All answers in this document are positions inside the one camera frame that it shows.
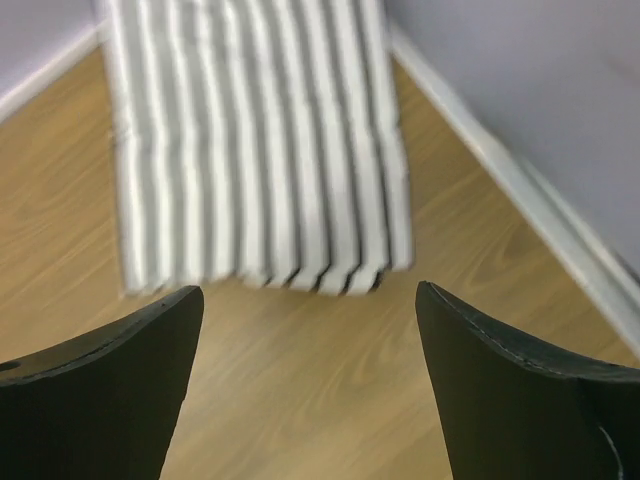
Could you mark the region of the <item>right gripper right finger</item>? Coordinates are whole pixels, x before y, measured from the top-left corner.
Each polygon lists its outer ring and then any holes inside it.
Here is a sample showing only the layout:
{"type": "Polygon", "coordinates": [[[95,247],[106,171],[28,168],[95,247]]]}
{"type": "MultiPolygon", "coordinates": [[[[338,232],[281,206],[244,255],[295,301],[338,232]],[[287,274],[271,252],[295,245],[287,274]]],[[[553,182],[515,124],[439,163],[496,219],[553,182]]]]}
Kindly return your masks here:
{"type": "Polygon", "coordinates": [[[636,479],[639,371],[570,352],[421,282],[416,316],[456,479],[636,479]]]}

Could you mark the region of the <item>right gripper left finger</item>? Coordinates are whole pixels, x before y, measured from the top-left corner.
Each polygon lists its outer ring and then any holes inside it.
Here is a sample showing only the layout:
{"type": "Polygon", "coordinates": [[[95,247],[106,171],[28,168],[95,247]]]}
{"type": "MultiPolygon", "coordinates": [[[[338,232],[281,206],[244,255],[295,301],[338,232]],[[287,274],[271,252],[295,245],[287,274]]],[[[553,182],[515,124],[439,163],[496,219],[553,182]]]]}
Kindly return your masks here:
{"type": "Polygon", "coordinates": [[[197,286],[1,365],[4,479],[157,479],[195,359],[197,286]]]}

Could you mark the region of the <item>black white striped tank top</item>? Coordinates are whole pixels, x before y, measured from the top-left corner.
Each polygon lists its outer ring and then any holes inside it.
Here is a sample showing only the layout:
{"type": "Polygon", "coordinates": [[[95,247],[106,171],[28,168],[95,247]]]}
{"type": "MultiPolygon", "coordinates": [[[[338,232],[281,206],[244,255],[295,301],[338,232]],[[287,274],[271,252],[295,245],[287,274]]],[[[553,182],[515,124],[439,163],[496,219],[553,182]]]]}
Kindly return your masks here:
{"type": "Polygon", "coordinates": [[[414,259],[380,1],[103,1],[132,294],[362,295],[414,259]]]}

